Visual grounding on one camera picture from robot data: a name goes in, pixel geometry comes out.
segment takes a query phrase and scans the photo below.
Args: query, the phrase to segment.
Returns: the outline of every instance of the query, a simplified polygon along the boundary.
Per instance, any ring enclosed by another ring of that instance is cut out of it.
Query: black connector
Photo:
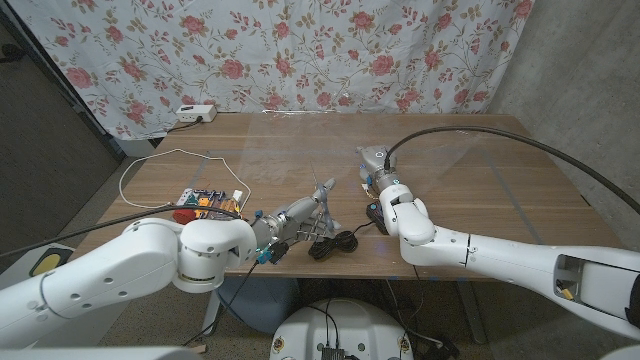
[[[282,259],[282,257],[285,256],[289,251],[289,244],[275,243],[271,245],[269,250],[271,251],[271,259],[269,259],[269,262],[271,262],[273,265],[276,265],[278,261],[280,261],[280,259]]]
[[[183,129],[186,129],[186,128],[190,128],[190,127],[192,127],[192,126],[196,126],[196,125],[200,124],[200,123],[202,122],[202,120],[204,120],[204,119],[202,118],[202,116],[198,116],[198,117],[196,118],[196,121],[194,121],[194,122],[192,122],[192,123],[190,123],[190,124],[187,124],[187,125],[185,125],[185,126],[180,126],[180,127],[177,127],[177,128],[173,128],[173,129],[169,129],[169,130],[167,130],[167,134],[168,134],[168,133],[170,133],[170,132],[172,132],[172,131],[176,131],[176,130],[183,130]]]
[[[460,350],[449,338],[440,336],[436,339],[442,341],[442,346],[437,347],[431,344],[427,353],[422,357],[423,359],[447,360],[450,358],[457,359],[460,356]]]
[[[389,235],[387,227],[384,226],[384,214],[382,213],[382,205],[380,205],[379,200],[367,205],[365,213],[367,217],[376,224],[376,227],[383,235]]]

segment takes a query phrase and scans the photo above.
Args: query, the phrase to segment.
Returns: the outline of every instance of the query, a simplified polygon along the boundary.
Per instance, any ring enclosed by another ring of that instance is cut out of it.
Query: black cable
[[[398,306],[398,299],[396,298],[396,294],[393,292],[393,288],[391,287],[391,283],[389,282],[389,280],[385,280],[385,281],[387,282],[387,286],[389,287],[389,291],[391,292],[391,297],[393,298],[393,303],[396,306],[396,312],[398,313],[398,320],[400,321],[400,324],[404,328],[405,334],[406,333],[413,334],[423,340],[427,340],[442,346],[442,341],[438,339],[430,338],[428,336],[424,336],[418,333],[417,331],[413,331],[404,323],[404,321],[402,320],[402,315],[400,315],[400,307]]]
[[[227,304],[226,307],[224,307],[222,309],[222,311],[220,312],[220,314],[218,314],[218,316],[216,316],[216,319],[209,324],[209,326],[207,326],[206,328],[202,329],[202,331],[200,331],[199,333],[197,333],[194,337],[192,337],[191,339],[187,340],[184,342],[184,344],[182,344],[182,346],[187,346],[189,344],[191,344],[195,339],[199,338],[200,336],[202,336],[205,332],[207,332],[209,329],[215,327],[216,325],[218,325],[218,323],[220,322],[220,319],[222,318],[222,315],[224,314],[224,312],[229,309],[231,307],[231,304],[233,303],[233,300],[236,299],[236,296],[238,296],[238,294],[240,293],[240,289],[242,289],[242,286],[244,286],[244,283],[247,282],[247,279],[249,279],[249,275],[251,275],[251,273],[253,272],[253,269],[256,268],[256,265],[258,265],[259,262],[254,262],[253,266],[251,267],[251,269],[249,269],[249,272],[247,273],[247,275],[244,276],[244,279],[242,280],[242,282],[240,283],[240,286],[238,286],[238,289],[236,290],[236,292],[233,294],[233,296],[231,297],[231,300],[229,301],[229,303]]]
[[[45,245],[48,245],[48,244],[51,244],[51,243],[54,243],[54,242],[62,241],[62,240],[65,240],[65,239],[68,239],[68,238],[71,238],[71,237],[74,237],[74,236],[77,236],[77,235],[88,233],[90,231],[102,229],[103,227],[107,227],[107,226],[123,223],[123,222],[126,222],[126,221],[139,219],[141,217],[145,217],[145,216],[149,216],[149,215],[153,215],[153,214],[157,214],[157,213],[161,213],[161,212],[165,212],[165,211],[182,210],[182,209],[185,209],[185,210],[215,211],[217,213],[230,216],[230,217],[232,217],[234,219],[241,219],[240,215],[238,215],[237,213],[232,213],[232,212],[225,211],[225,210],[222,210],[222,209],[216,209],[216,208],[211,208],[211,207],[207,207],[207,206],[167,205],[167,206],[163,206],[163,207],[160,207],[160,208],[157,208],[157,209],[151,209],[151,210],[143,211],[143,212],[140,212],[140,213],[137,213],[137,214],[123,216],[123,217],[118,218],[118,219],[105,221],[103,223],[95,224],[95,225],[92,225],[92,226],[88,226],[86,228],[82,228],[80,230],[72,231],[72,232],[70,232],[68,234],[56,236],[56,237],[51,238],[49,240],[41,241],[41,242],[33,244],[33,245],[28,245],[28,246],[25,246],[25,247],[21,247],[19,249],[12,250],[12,251],[0,254],[0,259],[3,258],[3,257],[15,255],[15,254],[20,254],[20,253],[23,253],[23,252],[26,252],[26,251],[29,251],[29,250],[33,250],[33,249],[39,248],[40,246],[45,246]]]
[[[384,169],[385,170],[389,170],[391,168],[391,163],[390,163],[390,158],[391,158],[391,154],[396,151],[402,144],[406,143],[407,141],[416,138],[418,136],[421,135],[426,135],[426,134],[431,134],[431,133],[436,133],[436,132],[444,132],[444,131],[478,131],[478,132],[485,132],[485,133],[489,133],[489,134],[494,134],[494,135],[500,135],[500,136],[504,136],[507,137],[509,139],[513,139],[516,141],[520,141],[522,143],[525,143],[527,145],[531,145],[533,147],[536,147],[540,150],[546,151],[549,154],[564,160],[566,162],[568,162],[569,164],[577,167],[578,169],[582,170],[584,173],[586,173],[587,175],[591,176],[592,178],[594,178],[596,181],[598,181],[600,184],[604,185],[607,189],[611,190],[611,192],[613,192],[614,194],[616,194],[616,196],[618,196],[620,199],[622,199],[622,201],[624,201],[627,205],[631,206],[631,208],[640,215],[640,204],[638,204],[637,201],[635,201],[631,196],[629,196],[626,192],[624,192],[624,190],[620,189],[616,184],[612,183],[611,181],[609,181],[607,178],[605,178],[604,176],[600,175],[600,173],[598,173],[597,171],[593,170],[592,168],[590,168],[589,166],[585,165],[584,163],[578,161],[577,159],[563,153],[562,151],[558,150],[558,149],[554,149],[551,146],[545,145],[543,143],[537,142],[533,139],[530,139],[528,137],[522,136],[522,135],[518,135],[518,134],[514,134],[508,131],[504,131],[504,130],[498,130],[498,129],[493,129],[493,128],[488,128],[488,127],[483,127],[483,126],[441,126],[441,127],[435,127],[435,128],[430,128],[430,129],[425,129],[425,130],[421,130],[418,132],[415,132],[407,137],[405,137],[404,139],[400,140],[397,144],[393,145],[393,147],[389,150],[389,152],[387,153],[386,158],[384,159]]]
[[[329,342],[329,319],[327,318],[329,317],[329,304],[331,304],[331,299],[332,298],[329,298],[329,301],[327,301],[327,307],[324,309],[324,311],[326,311],[324,313],[324,323],[327,326],[327,343]],[[336,336],[336,349],[339,349],[339,348],[340,348],[340,345],[338,344],[338,337]]]
[[[333,319],[333,316],[331,316],[331,314],[329,314],[328,312],[326,312],[326,311],[324,311],[324,310],[322,310],[322,309],[320,309],[320,308],[318,308],[318,307],[315,307],[315,306],[313,306],[313,305],[305,305],[305,307],[308,307],[308,308],[312,308],[312,309],[318,310],[318,311],[320,311],[321,313],[324,313],[324,314],[325,314],[325,317],[326,317],[326,316],[328,316],[328,317],[329,317],[329,319],[331,319],[331,321],[333,322],[333,327],[336,329],[336,349],[337,349],[337,348],[338,348],[337,344],[339,344],[339,343],[340,343],[340,342],[339,342],[339,336],[338,336],[338,325],[336,325],[336,321]],[[329,325],[327,324],[327,334],[328,334],[328,333],[329,333]],[[327,344],[329,344],[329,335],[327,335]]]
[[[420,275],[418,275],[418,269],[416,268],[415,265],[412,265],[412,266],[413,266],[413,272],[416,274],[416,279],[418,279],[418,286],[420,286],[421,300],[420,300],[420,306],[418,306],[418,309],[416,309],[416,311],[413,314],[411,314],[411,316],[409,316],[407,323],[411,321],[411,319],[413,319],[416,315],[418,315],[420,310],[422,310],[422,305],[424,305],[424,287],[422,286],[422,282],[420,281]]]
[[[413,319],[416,315],[418,315],[418,313],[420,312],[420,310],[422,310],[422,305],[424,305],[424,287],[422,286],[422,282],[420,281],[420,275],[418,275],[418,269],[416,268],[415,265],[413,265],[413,272],[416,274],[416,279],[418,279],[418,285],[420,286],[420,293],[421,293],[421,300],[420,300],[420,306],[418,306],[418,308],[416,309],[416,311],[411,314],[411,316],[409,316],[409,319],[407,320],[407,323],[409,321],[411,321],[411,319]],[[416,318],[416,332],[418,331],[418,322],[417,322],[418,318]],[[404,330],[404,334],[402,334],[402,337],[404,338],[405,336],[407,336],[407,329],[405,328]],[[400,360],[402,360],[402,349],[400,349]]]
[[[196,121],[194,121],[194,122],[192,122],[192,123],[189,123],[189,124],[184,125],[184,126],[180,126],[180,127],[177,127],[177,128],[173,128],[173,129],[169,129],[169,130],[167,130],[167,134],[168,134],[168,133],[170,133],[170,132],[172,132],[172,131],[176,131],[176,130],[184,130],[184,129],[189,128],[189,127],[192,127],[192,126],[196,126],[196,125],[200,124],[200,123],[202,122],[202,120],[203,120],[203,119],[202,119],[202,116],[198,116],[198,117],[196,118]]]
[[[309,255],[315,260],[320,260],[329,255],[333,249],[338,249],[346,253],[354,252],[358,248],[358,239],[355,233],[365,226],[373,224],[373,221],[358,226],[353,231],[343,231],[336,235],[335,238],[324,238],[324,241],[314,242],[309,248]]]

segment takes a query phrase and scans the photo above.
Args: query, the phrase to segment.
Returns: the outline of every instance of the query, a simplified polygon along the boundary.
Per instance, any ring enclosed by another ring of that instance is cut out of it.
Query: robotic arm
[[[435,226],[424,203],[384,170],[383,146],[358,148],[361,177],[380,194],[385,226],[402,258],[418,266],[453,266],[535,291],[574,314],[640,340],[640,254],[596,246],[544,246]]]
[[[333,228],[340,226],[326,211],[326,194],[334,185],[333,179],[319,184],[312,196],[253,227],[243,220],[136,221],[77,260],[0,291],[0,349],[27,347],[75,317],[152,294],[171,282],[185,292],[211,291],[222,285],[225,269],[254,260],[274,244],[302,239],[305,227],[334,237]]]

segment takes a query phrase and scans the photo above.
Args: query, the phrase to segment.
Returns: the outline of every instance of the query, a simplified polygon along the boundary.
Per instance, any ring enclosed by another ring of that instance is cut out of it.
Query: white cable
[[[132,203],[131,201],[127,200],[127,198],[124,197],[124,194],[122,193],[122,179],[124,179],[125,175],[127,175],[127,172],[129,171],[129,169],[131,169],[131,167],[135,163],[137,163],[138,161],[143,161],[143,160],[151,159],[151,158],[162,156],[162,155],[167,155],[167,154],[170,154],[170,153],[176,152],[176,151],[180,151],[180,152],[183,152],[183,153],[188,154],[188,155],[198,156],[198,157],[201,157],[201,158],[204,158],[204,159],[207,159],[207,160],[222,160],[222,163],[227,168],[227,170],[229,170],[231,175],[233,175],[233,177],[236,178],[236,180],[238,180],[238,182],[240,184],[244,185],[244,187],[247,188],[247,191],[248,191],[247,197],[244,199],[244,202],[242,203],[242,206],[240,206],[240,211],[242,211],[242,209],[244,209],[244,206],[247,204],[247,201],[249,201],[249,197],[251,196],[251,189],[249,188],[249,186],[247,186],[247,184],[243,183],[242,180],[240,180],[240,178],[238,178],[238,176],[233,172],[233,170],[231,170],[231,168],[229,167],[229,165],[227,165],[227,162],[224,160],[224,158],[210,157],[210,156],[206,156],[206,155],[202,155],[202,154],[192,153],[192,152],[185,151],[185,150],[182,150],[182,149],[173,149],[173,150],[169,150],[169,151],[166,151],[166,152],[163,152],[163,153],[160,153],[160,154],[145,156],[143,158],[140,158],[140,159],[132,162],[129,165],[129,167],[127,167],[127,169],[124,171],[124,173],[122,173],[122,176],[120,177],[120,182],[118,183],[118,189],[120,190],[120,197],[122,198],[122,200],[124,200],[124,202],[126,202],[127,204],[129,204],[131,206],[145,208],[145,209],[157,209],[157,208],[161,208],[163,206],[171,205],[171,202],[168,202],[168,203],[162,204],[162,205],[158,205],[158,206],[146,206],[146,205],[140,205],[140,204]]]
[[[391,288],[391,283],[389,282],[389,280],[386,280],[386,281],[387,281],[387,286],[389,287],[389,291],[391,291],[391,297],[393,297],[393,302],[396,305],[396,311],[398,312],[398,319],[400,320],[400,323],[402,324],[402,327],[404,327],[407,332],[410,332],[410,333],[412,333],[413,335],[415,335],[415,336],[417,336],[419,338],[422,338],[422,339],[427,340],[427,341],[434,342],[434,343],[438,344],[439,346],[444,346],[442,341],[434,339],[434,338],[430,338],[428,336],[424,336],[422,334],[418,334],[417,332],[411,330],[407,325],[404,324],[404,321],[402,321],[402,316],[400,316],[400,309],[398,308],[398,300],[396,299],[396,294],[393,292],[393,288]]]

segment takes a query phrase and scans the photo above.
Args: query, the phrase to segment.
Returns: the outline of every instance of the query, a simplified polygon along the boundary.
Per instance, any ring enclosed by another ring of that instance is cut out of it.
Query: orange object
[[[173,212],[173,219],[181,225],[187,225],[196,219],[196,213],[193,210],[182,209]]]
[[[200,206],[211,206],[211,204],[213,204],[213,201],[207,199],[206,197],[198,199],[198,205]],[[199,219],[201,214],[204,214],[203,217],[206,217],[208,213],[209,212],[205,210],[196,210],[196,218]]]

